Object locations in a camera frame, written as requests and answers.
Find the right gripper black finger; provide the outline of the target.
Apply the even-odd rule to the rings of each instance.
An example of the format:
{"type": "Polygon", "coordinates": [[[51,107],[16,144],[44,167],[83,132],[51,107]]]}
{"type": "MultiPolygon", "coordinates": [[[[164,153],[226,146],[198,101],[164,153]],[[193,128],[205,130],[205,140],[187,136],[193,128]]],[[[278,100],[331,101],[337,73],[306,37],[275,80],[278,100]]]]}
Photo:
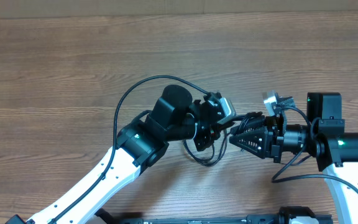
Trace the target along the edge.
{"type": "Polygon", "coordinates": [[[257,128],[231,136],[229,142],[259,158],[266,158],[267,136],[267,128],[257,128]]]}
{"type": "Polygon", "coordinates": [[[231,128],[230,133],[231,134],[246,133],[253,129],[262,127],[264,125],[264,122],[265,122],[264,115],[254,116],[254,117],[247,119],[244,123],[241,123],[240,125],[231,128]]]}

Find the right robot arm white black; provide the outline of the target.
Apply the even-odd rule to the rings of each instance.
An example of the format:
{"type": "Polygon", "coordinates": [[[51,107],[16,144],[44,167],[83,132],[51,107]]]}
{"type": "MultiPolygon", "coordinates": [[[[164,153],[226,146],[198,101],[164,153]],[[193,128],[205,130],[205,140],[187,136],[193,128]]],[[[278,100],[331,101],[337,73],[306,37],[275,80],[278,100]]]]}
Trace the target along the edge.
{"type": "Polygon", "coordinates": [[[275,184],[323,179],[329,187],[340,223],[358,223],[358,133],[347,133],[338,92],[309,92],[306,112],[293,97],[264,93],[268,115],[249,113],[231,129],[229,142],[261,159],[281,163],[275,184]]]}

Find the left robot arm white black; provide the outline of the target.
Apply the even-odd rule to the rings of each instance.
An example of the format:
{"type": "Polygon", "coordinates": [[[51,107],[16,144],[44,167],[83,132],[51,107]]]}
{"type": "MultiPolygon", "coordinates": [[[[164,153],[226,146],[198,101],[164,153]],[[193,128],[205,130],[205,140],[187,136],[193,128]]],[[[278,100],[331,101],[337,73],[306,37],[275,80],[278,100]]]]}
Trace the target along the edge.
{"type": "Polygon", "coordinates": [[[220,93],[206,92],[194,100],[182,86],[169,85],[153,110],[134,118],[117,134],[100,163],[52,205],[27,223],[87,223],[118,191],[152,167],[171,141],[192,139],[202,151],[219,139],[235,115],[220,93]]]}

